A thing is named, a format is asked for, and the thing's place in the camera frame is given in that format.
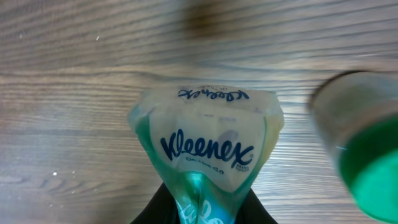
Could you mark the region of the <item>Kleenex tissue pack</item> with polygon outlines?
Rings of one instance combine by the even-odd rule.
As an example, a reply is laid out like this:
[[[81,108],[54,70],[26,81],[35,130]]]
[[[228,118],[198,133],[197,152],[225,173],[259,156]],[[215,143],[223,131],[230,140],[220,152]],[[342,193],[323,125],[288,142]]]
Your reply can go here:
[[[239,223],[239,209],[284,125],[275,93],[234,86],[145,91],[128,122],[180,223]]]

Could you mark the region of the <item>green lid Knorr jar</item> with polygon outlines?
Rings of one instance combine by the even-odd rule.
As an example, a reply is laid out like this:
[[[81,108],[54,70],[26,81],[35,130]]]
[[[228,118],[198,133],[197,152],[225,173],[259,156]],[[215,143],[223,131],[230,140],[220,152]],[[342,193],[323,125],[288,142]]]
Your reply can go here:
[[[337,75],[313,93],[308,112],[358,208],[397,223],[397,75]]]

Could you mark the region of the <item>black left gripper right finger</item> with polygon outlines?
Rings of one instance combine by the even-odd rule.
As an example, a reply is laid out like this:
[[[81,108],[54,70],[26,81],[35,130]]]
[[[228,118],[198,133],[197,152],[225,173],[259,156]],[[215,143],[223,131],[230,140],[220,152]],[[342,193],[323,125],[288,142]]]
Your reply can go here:
[[[252,189],[239,209],[239,224],[278,224],[267,212]]]

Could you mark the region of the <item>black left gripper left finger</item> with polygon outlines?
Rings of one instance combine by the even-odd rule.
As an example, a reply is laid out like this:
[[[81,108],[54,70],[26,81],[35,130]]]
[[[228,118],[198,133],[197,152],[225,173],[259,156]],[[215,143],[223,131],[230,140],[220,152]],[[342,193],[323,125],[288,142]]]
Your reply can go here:
[[[175,199],[164,183],[130,224],[180,224]]]

